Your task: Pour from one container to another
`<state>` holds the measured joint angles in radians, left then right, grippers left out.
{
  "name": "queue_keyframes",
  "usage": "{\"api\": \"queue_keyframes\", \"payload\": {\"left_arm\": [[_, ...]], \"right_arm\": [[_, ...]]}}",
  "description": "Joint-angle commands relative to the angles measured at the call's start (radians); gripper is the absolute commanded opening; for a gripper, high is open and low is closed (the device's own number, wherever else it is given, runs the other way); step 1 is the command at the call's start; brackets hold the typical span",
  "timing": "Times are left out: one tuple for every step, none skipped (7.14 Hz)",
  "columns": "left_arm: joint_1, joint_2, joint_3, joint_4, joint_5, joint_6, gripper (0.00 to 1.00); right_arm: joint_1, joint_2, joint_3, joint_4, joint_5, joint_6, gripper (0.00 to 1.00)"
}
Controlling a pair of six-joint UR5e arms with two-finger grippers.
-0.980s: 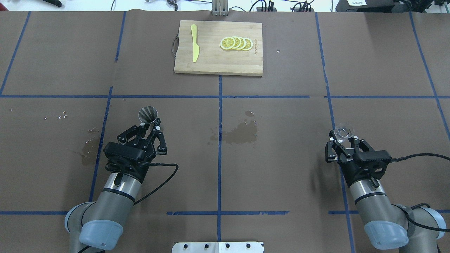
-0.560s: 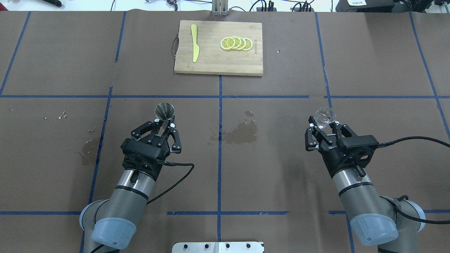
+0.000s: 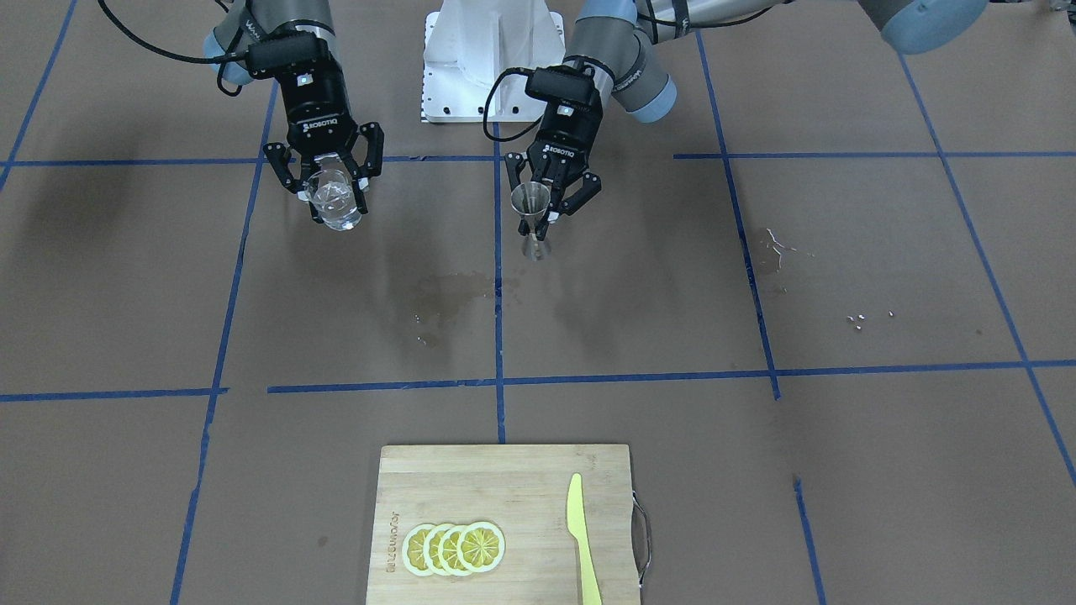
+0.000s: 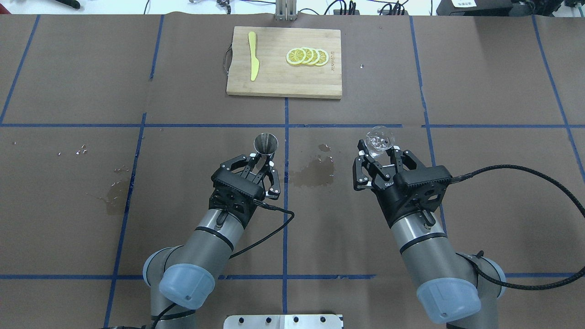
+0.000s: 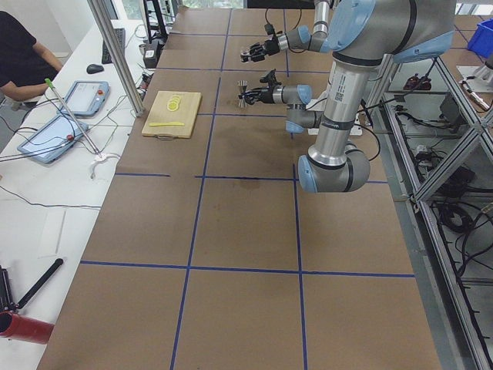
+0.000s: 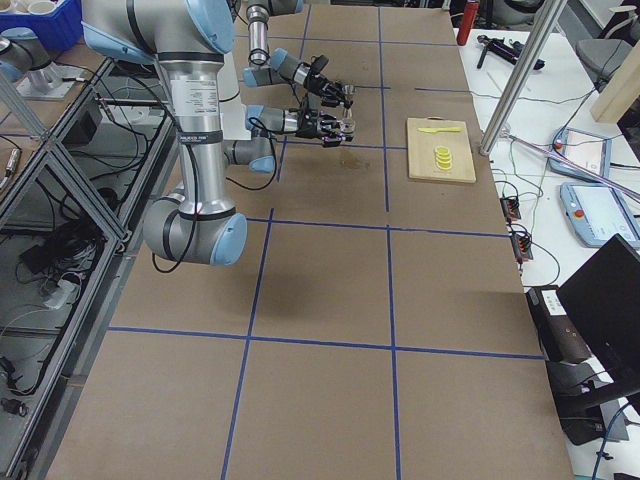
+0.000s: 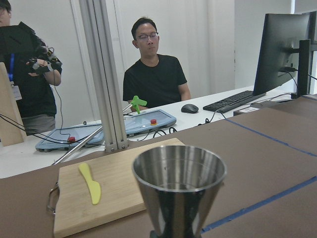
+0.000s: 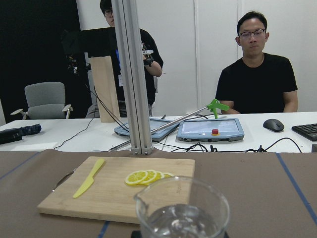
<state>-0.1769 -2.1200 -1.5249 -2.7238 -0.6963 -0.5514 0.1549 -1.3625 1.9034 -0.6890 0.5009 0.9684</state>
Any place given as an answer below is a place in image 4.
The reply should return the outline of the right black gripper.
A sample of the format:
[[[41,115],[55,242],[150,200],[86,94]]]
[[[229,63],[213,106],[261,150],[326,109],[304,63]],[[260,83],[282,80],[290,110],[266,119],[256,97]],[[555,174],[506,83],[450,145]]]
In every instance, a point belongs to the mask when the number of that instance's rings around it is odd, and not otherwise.
[[[372,189],[378,169],[374,166],[374,157],[366,146],[364,139],[357,143],[358,155],[355,157],[352,167],[352,183],[355,191]],[[425,168],[425,164],[415,156],[411,150],[401,150],[394,145],[388,150],[390,158],[389,175],[392,176],[392,185],[382,190],[374,190],[380,208],[389,228],[407,215],[417,213],[433,213],[443,200],[447,189],[439,195],[432,196],[406,196],[400,192],[394,184],[393,177],[404,171],[412,171]]]

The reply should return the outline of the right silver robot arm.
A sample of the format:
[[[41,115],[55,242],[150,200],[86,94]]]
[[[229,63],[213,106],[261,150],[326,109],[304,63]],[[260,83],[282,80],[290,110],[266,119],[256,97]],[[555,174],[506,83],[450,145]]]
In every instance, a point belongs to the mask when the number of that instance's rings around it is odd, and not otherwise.
[[[497,329],[498,301],[505,289],[479,271],[505,275],[481,253],[456,252],[435,217],[453,177],[445,166],[426,166],[411,151],[386,150],[384,166],[365,140],[357,144],[353,186],[371,190],[428,318],[447,329]]]

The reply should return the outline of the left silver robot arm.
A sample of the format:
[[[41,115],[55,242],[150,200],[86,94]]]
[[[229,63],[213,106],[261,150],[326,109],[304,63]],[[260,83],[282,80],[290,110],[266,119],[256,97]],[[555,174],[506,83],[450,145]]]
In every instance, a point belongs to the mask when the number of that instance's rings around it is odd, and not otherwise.
[[[273,151],[241,154],[220,164],[211,176],[213,193],[201,222],[184,245],[163,248],[146,260],[143,277],[150,287],[147,329],[196,327],[196,311],[213,291],[234,248],[260,207],[281,193]]]

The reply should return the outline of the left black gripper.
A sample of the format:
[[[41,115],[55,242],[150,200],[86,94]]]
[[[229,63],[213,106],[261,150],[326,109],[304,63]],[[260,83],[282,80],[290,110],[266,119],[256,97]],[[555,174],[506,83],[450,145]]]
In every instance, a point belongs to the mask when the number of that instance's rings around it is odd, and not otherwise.
[[[219,170],[229,171],[240,176],[255,176],[255,182],[265,190],[264,198],[278,200],[281,195],[281,186],[278,171],[272,161],[273,156],[257,154],[241,154],[226,160],[219,165]],[[247,228],[257,205],[254,200],[244,198],[238,192],[230,191],[227,187],[214,186],[208,202],[209,210],[226,211],[234,216],[243,228]]]

